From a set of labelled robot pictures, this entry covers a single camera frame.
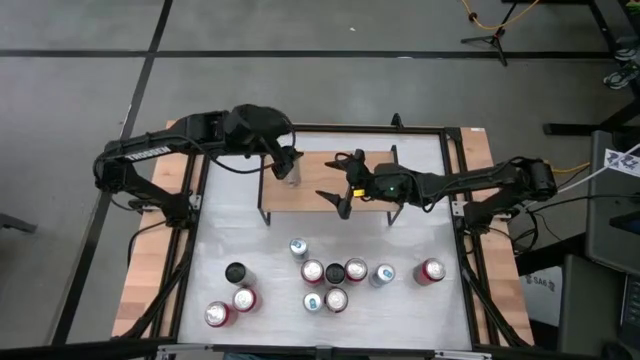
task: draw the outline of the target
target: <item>wooden board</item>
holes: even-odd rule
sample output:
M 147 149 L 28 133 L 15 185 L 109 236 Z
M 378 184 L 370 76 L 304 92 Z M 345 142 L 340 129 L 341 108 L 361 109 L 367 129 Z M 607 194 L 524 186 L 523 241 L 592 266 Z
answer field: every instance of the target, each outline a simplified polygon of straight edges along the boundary
M 492 166 L 493 159 L 491 158 L 489 141 L 484 129 L 463 128 L 461 130 L 468 169 L 473 170 Z M 450 141 L 449 153 L 452 155 L 452 165 L 454 165 L 453 170 L 455 172 L 457 170 L 457 159 L 455 158 L 455 148 L 452 147 L 452 144 L 453 142 Z M 152 181 L 166 190 L 178 192 L 184 177 L 185 166 L 186 156 L 170 155 L 161 157 L 157 161 Z M 199 171 L 200 166 L 196 165 L 195 169 Z M 193 179 L 192 189 L 195 189 L 195 182 L 198 176 L 194 174 Z M 482 200 L 494 192 L 495 190 L 477 191 L 473 193 L 473 197 L 475 200 Z M 146 213 L 142 217 L 140 227 L 145 227 L 160 220 L 162 220 L 160 212 Z M 501 221 L 494 220 L 491 226 L 507 231 L 506 224 Z M 159 227 L 139 236 L 125 280 L 120 308 L 113 328 L 114 336 L 129 330 L 157 294 L 170 236 L 171 229 L 166 227 Z M 184 241 L 185 234 L 182 234 L 181 238 Z M 488 233 L 481 237 L 481 241 L 491 296 L 496 306 L 520 337 L 529 344 L 533 344 L 522 287 L 520 286 L 509 239 L 498 233 Z M 467 249 L 471 249 L 470 246 L 470 244 L 467 244 Z M 469 260 L 471 265 L 475 266 L 471 257 Z M 165 335 L 168 333 L 172 304 L 173 298 L 170 298 L 166 307 L 167 310 L 165 310 L 161 331 Z M 486 320 L 482 306 L 477 298 L 474 298 L 474 306 L 480 341 L 483 344 L 488 344 Z
M 484 129 L 462 128 L 461 131 L 467 169 L 476 170 L 493 166 L 489 140 Z M 482 201 L 495 192 L 497 192 L 496 189 L 476 191 L 472 194 L 473 200 Z M 494 219 L 491 227 L 508 233 L 507 225 L 503 221 Z M 480 241 L 482 242 L 484 262 L 493 302 L 518 335 L 527 343 L 533 344 L 533 334 L 529 325 L 529 316 L 518 276 L 518 269 L 513 257 L 511 241 L 497 232 L 489 232 L 482 235 Z M 481 314 L 482 305 L 477 298 L 474 299 L 474 306 L 481 342 L 488 344 L 486 320 L 484 314 Z M 501 344 L 506 346 L 507 344 L 502 336 L 500 338 Z
M 174 121 L 169 121 L 167 127 L 170 127 L 173 123 Z M 182 154 L 171 154 L 158 158 L 153 171 L 152 182 L 170 193 L 180 192 L 186 164 L 187 156 Z M 195 190 L 201 164 L 202 159 L 199 157 L 194 167 L 192 190 Z M 161 211 L 146 212 L 142 215 L 140 228 L 142 229 L 162 220 L 164 220 L 164 216 Z M 180 237 L 181 243 L 184 243 L 187 234 L 187 231 L 183 231 Z M 131 256 L 131 264 L 129 264 L 129 271 L 127 272 L 120 298 L 120 306 L 118 307 L 112 330 L 113 336 L 122 335 L 129 330 L 157 295 L 170 237 L 171 228 L 161 225 L 141 233 L 136 239 Z M 172 294 L 167 300 L 167 309 L 172 308 L 174 296 L 175 294 Z M 170 315 L 170 311 L 165 311 L 161 331 L 163 335 L 168 334 L 166 323 L 170 321 Z
M 265 212 L 336 211 L 335 206 L 316 194 L 323 190 L 344 196 L 347 189 L 346 173 L 324 165 L 333 161 L 337 151 L 307 151 L 298 160 L 301 182 L 291 187 L 265 171 L 262 187 L 262 209 Z M 365 164 L 373 171 L 380 163 L 393 162 L 391 151 L 368 151 Z M 353 211 L 396 211 L 398 206 L 384 201 L 364 202 L 354 199 Z

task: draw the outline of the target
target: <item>can lid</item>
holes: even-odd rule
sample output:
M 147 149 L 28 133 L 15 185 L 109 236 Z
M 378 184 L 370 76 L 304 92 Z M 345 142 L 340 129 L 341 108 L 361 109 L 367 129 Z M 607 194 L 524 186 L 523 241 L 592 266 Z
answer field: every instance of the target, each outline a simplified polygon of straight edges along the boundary
M 289 243 L 289 248 L 292 253 L 302 255 L 307 252 L 307 242 L 300 238 L 295 238 Z
M 324 269 L 318 260 L 307 260 L 302 264 L 302 276 L 309 281 L 315 281 L 322 277 Z
M 332 284 L 340 284 L 344 281 L 344 267 L 340 264 L 333 263 L 327 266 L 325 276 L 328 282 Z
M 320 295 L 311 292 L 304 296 L 302 299 L 304 307 L 309 311 L 318 311 L 322 309 L 322 299 Z
M 345 267 L 347 275 L 352 279 L 361 280 L 367 276 L 367 264 L 362 259 L 351 259 Z
M 238 311 L 249 311 L 256 303 L 256 296 L 251 289 L 238 289 L 233 294 L 233 307 Z
M 231 263 L 227 266 L 227 270 L 224 272 L 224 276 L 232 284 L 237 284 L 244 279 L 247 275 L 247 269 L 239 262 Z
M 222 301 L 214 301 L 204 312 L 204 321 L 210 326 L 222 326 L 227 321 L 227 306 Z
M 391 282 L 391 280 L 396 277 L 396 271 L 393 269 L 393 266 L 389 264 L 382 264 L 378 266 L 376 273 L 380 280 L 384 282 Z
M 427 259 L 422 266 L 427 277 L 432 280 L 442 280 L 446 275 L 444 264 L 438 259 Z
M 324 297 L 324 301 L 329 309 L 333 311 L 341 311 L 347 307 L 349 298 L 344 290 L 333 288 L 327 292 L 327 295 Z

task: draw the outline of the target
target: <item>tripod stand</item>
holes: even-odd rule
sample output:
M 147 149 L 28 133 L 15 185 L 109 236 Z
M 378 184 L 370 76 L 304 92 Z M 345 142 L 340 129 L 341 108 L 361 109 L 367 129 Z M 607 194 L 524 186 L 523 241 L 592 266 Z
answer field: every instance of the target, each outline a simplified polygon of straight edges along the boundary
M 513 10 L 515 10 L 516 5 L 518 5 L 517 1 L 514 2 L 513 5 L 511 5 L 509 12 L 504 17 L 501 24 L 504 24 L 507 22 L 507 20 L 509 20 L 509 17 L 511 17 L 511 13 L 513 13 Z M 474 21 L 477 17 L 478 17 L 478 14 L 471 13 L 469 14 L 469 21 Z M 504 35 L 504 32 L 505 32 L 504 27 L 500 26 L 493 35 L 466 38 L 466 39 L 460 40 L 460 42 L 462 44 L 467 44 L 474 41 L 482 41 L 489 44 L 492 48 L 495 48 L 498 51 L 498 57 L 500 59 L 500 62 L 502 63 L 502 66 L 507 66 L 508 65 L 507 59 L 504 57 L 504 52 L 502 51 L 502 44 L 500 44 L 500 38 Z

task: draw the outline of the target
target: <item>wooden table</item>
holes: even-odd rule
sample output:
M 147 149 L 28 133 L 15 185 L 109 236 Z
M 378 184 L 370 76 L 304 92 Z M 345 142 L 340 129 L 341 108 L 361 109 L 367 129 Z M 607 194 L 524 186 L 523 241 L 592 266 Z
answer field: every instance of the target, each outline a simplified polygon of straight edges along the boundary
M 474 170 L 493 165 L 489 150 L 489 141 L 484 129 L 481 128 L 461 128 L 464 154 L 468 170 Z M 455 156 L 455 144 L 449 140 L 449 153 L 453 172 L 457 172 L 458 160 Z M 165 190 L 176 193 L 185 175 L 185 155 L 173 154 L 160 157 L 157 160 L 152 181 Z M 196 164 L 191 188 L 195 191 L 196 182 L 199 178 L 201 166 Z M 497 190 L 484 190 L 473 193 L 474 200 L 483 200 Z M 159 211 L 145 213 L 142 216 L 140 228 L 146 227 L 162 220 L 162 213 Z M 508 232 L 504 222 L 494 220 L 492 227 Z M 113 327 L 113 335 L 120 335 L 134 324 L 135 320 L 144 312 L 150 302 L 158 292 L 162 270 L 165 264 L 167 248 L 171 229 L 158 227 L 144 232 L 138 236 L 131 257 L 129 272 L 124 284 L 120 307 Z M 471 249 L 470 240 L 465 239 L 467 249 Z M 182 235 L 179 254 L 186 241 L 186 234 Z M 533 344 L 533 336 L 529 326 L 529 318 L 524 302 L 523 292 L 518 278 L 511 242 L 504 235 L 490 232 L 481 236 L 482 249 L 486 264 L 487 276 L 491 296 L 496 306 L 500 309 L 509 324 L 516 332 L 529 344 Z M 474 259 L 470 256 L 472 266 L 475 266 Z M 169 322 L 172 316 L 174 298 L 168 300 L 165 307 L 160 334 L 168 335 Z M 480 342 L 489 343 L 489 336 L 486 326 L 484 310 L 478 299 L 474 295 L 476 319 Z

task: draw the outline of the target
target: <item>white label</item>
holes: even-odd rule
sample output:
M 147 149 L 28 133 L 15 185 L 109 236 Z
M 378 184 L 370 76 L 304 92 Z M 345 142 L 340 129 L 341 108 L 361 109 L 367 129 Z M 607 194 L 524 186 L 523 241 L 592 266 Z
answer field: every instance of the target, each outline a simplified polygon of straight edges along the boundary
M 160 156 L 169 152 L 171 152 L 171 150 L 168 147 L 163 146 L 155 149 L 140 151 L 134 154 L 125 155 L 125 158 L 131 161 L 138 161 L 138 160 L 148 159 L 154 156 Z
M 604 166 L 620 159 L 624 153 L 606 149 L 604 152 Z M 612 170 L 618 170 L 625 174 L 640 177 L 640 158 L 633 155 L 624 155 L 616 164 L 609 167 Z

